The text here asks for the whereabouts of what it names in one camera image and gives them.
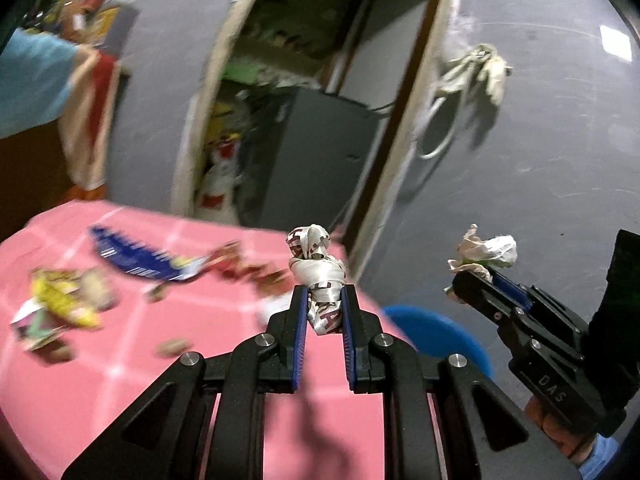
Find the person's right hand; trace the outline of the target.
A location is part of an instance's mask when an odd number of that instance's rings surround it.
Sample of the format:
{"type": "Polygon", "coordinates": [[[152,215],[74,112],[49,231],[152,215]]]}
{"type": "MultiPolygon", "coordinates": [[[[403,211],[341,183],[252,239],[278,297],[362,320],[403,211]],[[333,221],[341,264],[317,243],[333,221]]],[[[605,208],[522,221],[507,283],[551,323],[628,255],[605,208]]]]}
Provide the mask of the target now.
{"type": "Polygon", "coordinates": [[[524,413],[574,465],[581,465],[591,454],[597,436],[574,434],[536,396],[528,400],[524,413]]]}

